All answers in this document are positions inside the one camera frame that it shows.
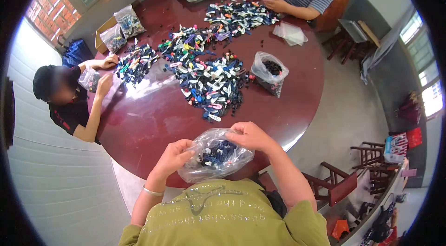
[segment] silver bangle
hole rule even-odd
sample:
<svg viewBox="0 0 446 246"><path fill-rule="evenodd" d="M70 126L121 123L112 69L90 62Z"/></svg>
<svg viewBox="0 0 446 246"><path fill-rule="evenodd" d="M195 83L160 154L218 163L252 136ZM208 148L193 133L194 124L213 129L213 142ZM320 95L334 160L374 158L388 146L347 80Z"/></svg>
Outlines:
<svg viewBox="0 0 446 246"><path fill-rule="evenodd" d="M146 189L144 187L144 185L142 185L142 189L153 196L164 196L164 192L152 192L152 191Z"/></svg>

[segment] round table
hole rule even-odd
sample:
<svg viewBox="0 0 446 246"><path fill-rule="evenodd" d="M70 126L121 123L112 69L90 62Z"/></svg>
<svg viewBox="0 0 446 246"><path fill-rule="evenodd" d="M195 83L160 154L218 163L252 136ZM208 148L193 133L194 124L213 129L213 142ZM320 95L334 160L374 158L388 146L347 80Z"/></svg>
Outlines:
<svg viewBox="0 0 446 246"><path fill-rule="evenodd" d="M221 0L201 3L142 1L135 11L147 31L137 36L138 44L148 43L156 48L162 39L168 38L171 28L177 31L180 24L185 27L195 24L198 27L209 26L203 19L210 3L221 3ZM324 67L319 43L307 23L293 17L285 17L283 21L301 27L308 42L302 47L290 47L273 35L275 25L261 25L251 31L252 35L233 39L225 49L217 44L215 51L218 56L231 50L247 70L250 70L258 51L276 56L289 69L280 98L250 84L249 89L242 90L244 101L234 117L229 112L221 122L209 123L202 119L202 109L188 105L173 74L163 71L167 61L159 59L136 89L127 84L102 114L98 138L105 150L122 167L145 179L169 143L182 138L193 140L209 128L229 128L239 121L256 123L285 150L291 148L315 116L324 85ZM133 43L133 38L128 39L128 46ZM127 54L124 50L119 51L120 56ZM107 55L108 52L105 55L97 53L96 59L104 59ZM89 95L88 107L91 110L94 94ZM249 177L268 165L265 154L256 152L250 163L227 179ZM185 188L190 184L174 173L167 179L167 186Z"/></svg>

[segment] green shirt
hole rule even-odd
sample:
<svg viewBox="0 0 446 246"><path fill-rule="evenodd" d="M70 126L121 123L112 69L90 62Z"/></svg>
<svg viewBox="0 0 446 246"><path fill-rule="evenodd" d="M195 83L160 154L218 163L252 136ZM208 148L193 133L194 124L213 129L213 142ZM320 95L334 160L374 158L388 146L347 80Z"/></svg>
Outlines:
<svg viewBox="0 0 446 246"><path fill-rule="evenodd" d="M195 184L155 205L143 227L126 226L119 246L330 245L325 218L309 201L282 219L260 189L248 179Z"/></svg>

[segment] woman in green shirt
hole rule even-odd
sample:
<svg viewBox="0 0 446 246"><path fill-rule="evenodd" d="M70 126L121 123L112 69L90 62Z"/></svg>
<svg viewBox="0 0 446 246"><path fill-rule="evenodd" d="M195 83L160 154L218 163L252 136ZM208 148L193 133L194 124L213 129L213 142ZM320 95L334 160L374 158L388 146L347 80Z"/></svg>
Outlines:
<svg viewBox="0 0 446 246"><path fill-rule="evenodd" d="M234 124L226 138L263 151L269 158L282 198L291 207L285 218L273 209L257 183L207 180L161 203L167 177L189 160L191 140L170 143L147 181L124 228L120 246L173 245L330 245L326 221L302 173L271 137L252 122Z"/></svg>

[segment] curtain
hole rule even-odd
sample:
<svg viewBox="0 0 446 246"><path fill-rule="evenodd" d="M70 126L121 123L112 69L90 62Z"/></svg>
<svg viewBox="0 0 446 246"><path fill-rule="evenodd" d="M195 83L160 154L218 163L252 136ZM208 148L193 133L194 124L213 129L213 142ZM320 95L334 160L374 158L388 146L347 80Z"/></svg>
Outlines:
<svg viewBox="0 0 446 246"><path fill-rule="evenodd" d="M367 84L367 75L368 71L376 66L384 56L392 49L395 42L397 42L400 37L400 33L403 30L404 26L409 22L412 15L415 13L415 8L413 5L410 5L409 8L404 12L404 14L400 17L398 22L393 26L393 28L385 35L380 43L381 47L377 48L376 51L369 54L364 60L361 62L362 71L361 71L361 79Z"/></svg>

